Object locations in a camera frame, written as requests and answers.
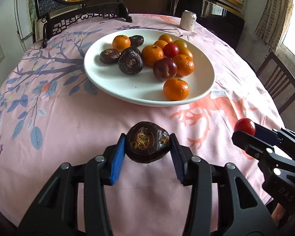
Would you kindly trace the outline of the white drink can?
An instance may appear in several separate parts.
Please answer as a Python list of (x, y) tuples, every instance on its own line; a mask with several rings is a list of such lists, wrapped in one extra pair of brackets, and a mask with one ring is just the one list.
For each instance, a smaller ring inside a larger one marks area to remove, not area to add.
[(197, 15), (191, 11), (185, 10), (182, 13), (180, 27), (187, 31), (193, 31)]

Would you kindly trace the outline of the large mandarin front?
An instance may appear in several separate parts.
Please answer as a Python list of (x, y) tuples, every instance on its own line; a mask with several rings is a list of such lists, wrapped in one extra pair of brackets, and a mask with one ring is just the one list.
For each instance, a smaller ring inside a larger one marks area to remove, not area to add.
[(164, 53), (157, 45), (148, 45), (142, 50), (142, 59), (145, 65), (153, 67), (154, 63), (163, 59)]

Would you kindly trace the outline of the wooden chair right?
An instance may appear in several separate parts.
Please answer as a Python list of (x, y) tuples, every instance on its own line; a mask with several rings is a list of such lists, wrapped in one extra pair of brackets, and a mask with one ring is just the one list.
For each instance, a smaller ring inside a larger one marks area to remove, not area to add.
[(264, 62), (257, 69), (256, 76), (259, 77), (262, 73), (265, 73), (266, 68), (270, 64), (275, 64), (275, 67), (270, 72), (263, 85), (272, 100), (282, 94), (289, 86), (294, 90), (287, 100), (278, 107), (279, 114), (282, 114), (295, 101), (295, 77), (273, 52), (269, 53)]

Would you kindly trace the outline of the red cherry tomato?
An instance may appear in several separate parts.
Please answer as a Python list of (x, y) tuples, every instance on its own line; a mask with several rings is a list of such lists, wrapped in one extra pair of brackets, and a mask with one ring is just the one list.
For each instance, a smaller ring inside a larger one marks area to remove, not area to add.
[(249, 118), (241, 118), (235, 123), (234, 131), (243, 131), (249, 135), (255, 135), (255, 123)]
[(179, 47), (175, 43), (168, 43), (162, 50), (167, 58), (173, 58), (179, 54)]

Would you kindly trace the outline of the pink floral tablecloth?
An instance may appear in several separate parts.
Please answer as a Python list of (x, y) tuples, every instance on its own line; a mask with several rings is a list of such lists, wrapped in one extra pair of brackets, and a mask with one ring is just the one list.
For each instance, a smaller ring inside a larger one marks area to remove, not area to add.
[[(215, 83), (201, 100), (179, 107), (144, 107), (116, 99), (87, 78), (83, 59), (99, 38), (126, 29), (157, 29), (197, 46), (211, 61)], [(178, 18), (135, 14), (133, 22), (90, 18), (34, 44), (0, 87), (0, 212), (18, 225), (39, 191), (64, 162), (84, 164), (115, 144), (137, 122), (156, 123), (211, 164), (234, 163), (260, 197), (264, 180), (257, 161), (235, 147), (238, 119), (267, 128), (284, 123), (250, 66), (201, 25), (192, 32)]]

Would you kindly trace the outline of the small orange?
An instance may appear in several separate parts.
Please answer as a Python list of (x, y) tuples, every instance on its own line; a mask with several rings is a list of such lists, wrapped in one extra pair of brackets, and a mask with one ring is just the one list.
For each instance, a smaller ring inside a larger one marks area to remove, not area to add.
[(167, 44), (168, 44), (168, 43), (167, 43), (166, 41), (164, 41), (164, 40), (157, 40), (157, 41), (154, 42), (153, 45), (156, 45), (156, 46), (160, 47), (160, 48), (163, 50), (163, 48), (164, 48)]
[(160, 40), (160, 41), (166, 41), (167, 43), (172, 43), (172, 38), (171, 38), (171, 36), (168, 35), (168, 34), (163, 34), (163, 35), (161, 35), (161, 36), (158, 38), (158, 40)]

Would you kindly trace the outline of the yellow-orange small citrus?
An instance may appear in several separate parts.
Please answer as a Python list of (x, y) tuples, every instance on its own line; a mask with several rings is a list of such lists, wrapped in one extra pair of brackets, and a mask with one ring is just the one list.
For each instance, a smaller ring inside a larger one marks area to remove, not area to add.
[(187, 48), (187, 44), (185, 43), (184, 40), (175, 40), (174, 44), (176, 44), (178, 46), (179, 50)]

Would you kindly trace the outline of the dark red plum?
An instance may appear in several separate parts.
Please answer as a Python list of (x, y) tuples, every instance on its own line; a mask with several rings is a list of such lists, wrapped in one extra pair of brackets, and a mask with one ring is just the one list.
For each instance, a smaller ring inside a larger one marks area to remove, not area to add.
[(165, 82), (172, 79), (177, 74), (177, 65), (171, 58), (163, 58), (156, 61), (153, 65), (153, 74), (156, 79)]

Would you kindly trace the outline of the white oval plate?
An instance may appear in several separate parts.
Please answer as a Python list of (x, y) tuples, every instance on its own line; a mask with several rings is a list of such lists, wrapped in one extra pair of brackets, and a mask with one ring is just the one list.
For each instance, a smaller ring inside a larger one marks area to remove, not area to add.
[(210, 60), (194, 44), (189, 41), (187, 47), (193, 54), (195, 70), (182, 79), (189, 85), (187, 98), (171, 101), (163, 93), (163, 82), (155, 78), (151, 67), (144, 66), (140, 73), (127, 75), (122, 73), (118, 65), (105, 65), (100, 61), (100, 53), (112, 46), (118, 35), (141, 35), (144, 43), (142, 50), (152, 45), (163, 33), (155, 29), (126, 29), (107, 34), (95, 41), (87, 50), (84, 58), (84, 69), (88, 79), (100, 90), (115, 98), (150, 107), (172, 107), (195, 102), (207, 95), (215, 82), (215, 71)]

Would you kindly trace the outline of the dark passion fruit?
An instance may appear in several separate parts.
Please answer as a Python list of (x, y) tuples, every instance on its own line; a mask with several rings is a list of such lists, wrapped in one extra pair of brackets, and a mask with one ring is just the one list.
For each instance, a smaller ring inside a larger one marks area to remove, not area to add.
[(125, 153), (138, 163), (148, 164), (164, 157), (170, 151), (169, 133), (151, 122), (139, 122), (127, 133)]
[(120, 52), (116, 49), (105, 49), (100, 53), (100, 61), (106, 65), (117, 63), (120, 57)]
[(134, 52), (134, 53), (136, 53), (136, 54), (138, 54), (138, 55), (141, 55), (141, 51), (140, 51), (137, 47), (135, 47), (135, 46), (130, 46), (130, 47), (124, 49), (124, 50), (120, 53), (120, 55), (122, 56), (123, 54), (125, 54), (125, 53), (129, 53), (129, 52)]
[(140, 47), (144, 43), (144, 37), (141, 35), (134, 35), (129, 37), (130, 45), (134, 47)]
[(120, 56), (118, 66), (122, 73), (136, 75), (143, 69), (143, 60), (140, 55), (129, 52)]

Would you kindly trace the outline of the large orange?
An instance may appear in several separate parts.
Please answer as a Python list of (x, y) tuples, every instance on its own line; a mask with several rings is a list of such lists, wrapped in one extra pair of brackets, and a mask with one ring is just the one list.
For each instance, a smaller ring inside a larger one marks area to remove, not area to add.
[(177, 74), (181, 77), (188, 76), (193, 73), (195, 69), (195, 64), (191, 57), (179, 54), (172, 58), (177, 66)]

